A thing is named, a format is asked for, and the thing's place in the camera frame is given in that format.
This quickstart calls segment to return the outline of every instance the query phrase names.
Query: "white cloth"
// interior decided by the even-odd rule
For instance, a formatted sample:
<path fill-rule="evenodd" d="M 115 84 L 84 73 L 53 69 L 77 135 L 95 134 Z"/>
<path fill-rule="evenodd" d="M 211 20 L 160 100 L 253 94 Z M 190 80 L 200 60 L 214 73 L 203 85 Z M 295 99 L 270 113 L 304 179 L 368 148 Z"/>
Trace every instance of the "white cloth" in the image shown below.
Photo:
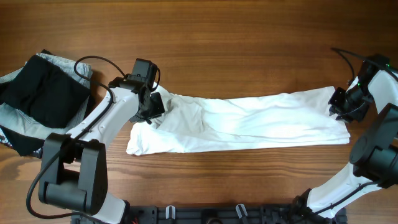
<path fill-rule="evenodd" d="M 157 91 L 165 113 L 151 125 L 133 126 L 128 154 L 349 143 L 345 124 L 329 117 L 332 86 L 232 100 L 181 96 L 161 86 Z"/>

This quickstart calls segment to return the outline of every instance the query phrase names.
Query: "pile of clothes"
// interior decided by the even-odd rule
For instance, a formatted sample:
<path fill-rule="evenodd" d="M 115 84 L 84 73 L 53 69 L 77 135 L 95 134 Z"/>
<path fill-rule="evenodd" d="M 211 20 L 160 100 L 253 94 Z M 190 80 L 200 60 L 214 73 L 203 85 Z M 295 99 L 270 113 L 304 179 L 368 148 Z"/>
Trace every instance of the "pile of clothes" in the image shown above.
<path fill-rule="evenodd" d="M 43 51 L 23 68 L 0 77 L 1 144 L 20 156 L 40 158 L 50 133 L 65 134 L 84 120 L 95 101 L 90 82 L 74 72 L 74 65 Z M 77 70 L 87 78 L 93 74 L 85 63 L 79 63 Z"/>

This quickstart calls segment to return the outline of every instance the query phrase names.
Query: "gray cloth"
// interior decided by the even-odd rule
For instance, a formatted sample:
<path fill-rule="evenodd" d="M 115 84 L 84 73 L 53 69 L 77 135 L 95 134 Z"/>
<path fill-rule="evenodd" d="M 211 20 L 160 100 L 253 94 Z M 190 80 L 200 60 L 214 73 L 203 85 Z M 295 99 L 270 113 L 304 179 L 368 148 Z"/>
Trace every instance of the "gray cloth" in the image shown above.
<path fill-rule="evenodd" d="M 60 67 L 61 70 L 65 72 L 69 77 L 73 78 L 74 80 L 85 86 L 86 88 L 90 88 L 90 82 L 79 77 L 75 73 L 73 69 L 75 61 L 43 53 L 39 53 L 37 55 L 48 60 L 52 64 Z M 21 70 L 22 69 L 18 69 L 15 72 L 0 77 L 0 83 L 12 81 Z M 88 78 L 90 78 L 91 75 L 93 74 L 93 72 L 91 71 L 91 66 L 85 63 L 79 63 L 77 66 L 77 70 L 80 74 Z M 3 103 L 2 105 L 0 105 L 0 118 L 1 118 L 0 125 L 28 137 L 46 139 L 47 136 L 51 133 L 65 134 L 71 128 L 74 128 L 76 125 L 82 122 L 85 116 L 87 103 L 88 103 L 88 98 L 80 106 L 78 112 L 69 121 L 66 128 L 45 127 L 44 125 L 35 121 L 35 119 L 31 118 L 30 116 L 27 116 L 22 111 L 14 109 L 11 106 Z"/>

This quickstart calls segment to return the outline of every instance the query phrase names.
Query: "robotic arm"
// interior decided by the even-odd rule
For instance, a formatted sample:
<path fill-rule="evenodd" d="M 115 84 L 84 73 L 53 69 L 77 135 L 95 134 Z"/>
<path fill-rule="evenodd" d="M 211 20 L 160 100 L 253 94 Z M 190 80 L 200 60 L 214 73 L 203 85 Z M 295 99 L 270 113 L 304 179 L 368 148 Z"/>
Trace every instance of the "robotic arm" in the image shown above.
<path fill-rule="evenodd" d="M 388 64 L 388 59 L 380 55 L 369 60 Z M 150 123 L 151 118 L 164 112 L 160 95 L 151 94 L 151 89 L 146 88 L 153 85 L 157 70 L 152 62 L 137 59 L 131 75 L 109 83 L 114 95 L 112 107 L 71 149 L 62 147 L 79 136 L 101 113 L 111 99 L 110 93 L 89 117 L 66 135 L 51 134 L 46 139 L 42 166 L 57 152 L 61 151 L 61 156 L 40 179 L 41 202 L 85 214 L 72 216 L 72 223 L 81 224 L 326 224 L 346 222 L 344 206 L 364 194 L 398 184 L 398 148 L 392 145 L 398 133 L 398 78 L 364 61 L 358 83 L 348 91 L 338 88 L 333 94 L 330 112 L 348 123 L 361 121 L 374 100 L 379 115 L 354 145 L 345 168 L 322 186 L 308 189 L 291 205 L 130 207 L 127 201 L 108 192 L 105 150 L 127 120 Z M 63 167 L 63 163 L 73 161 L 80 161 L 80 172 Z"/>

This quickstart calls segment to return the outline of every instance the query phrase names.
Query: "wooden table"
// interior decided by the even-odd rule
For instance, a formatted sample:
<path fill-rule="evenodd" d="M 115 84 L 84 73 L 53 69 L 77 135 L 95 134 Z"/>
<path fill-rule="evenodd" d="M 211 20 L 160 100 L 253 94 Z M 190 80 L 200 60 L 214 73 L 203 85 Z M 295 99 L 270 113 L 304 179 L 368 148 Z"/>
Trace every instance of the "wooden table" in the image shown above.
<path fill-rule="evenodd" d="M 42 49 L 74 60 L 104 56 L 125 72 L 140 57 L 162 69 L 161 85 L 170 92 L 226 99 L 346 88 L 349 68 L 330 47 L 384 54 L 393 65 L 398 60 L 396 1 L 14 2 L 0 5 L 1 75 Z M 107 63 L 87 62 L 103 83 L 119 75 Z M 358 71 L 361 61 L 352 63 Z M 105 94 L 93 91 L 98 100 Z M 109 190 L 132 205 L 289 203 L 345 166 L 375 114 L 372 108 L 364 122 L 349 124 L 351 143 L 342 146 L 140 157 L 125 153 L 132 127 L 126 124 L 107 152 Z M 27 189 L 39 167 L 38 159 L 0 147 L 0 223 L 69 222 L 27 212 Z M 40 204 L 36 195 L 39 212 L 66 212 Z M 398 188 L 347 209 L 349 223 L 396 223 Z"/>

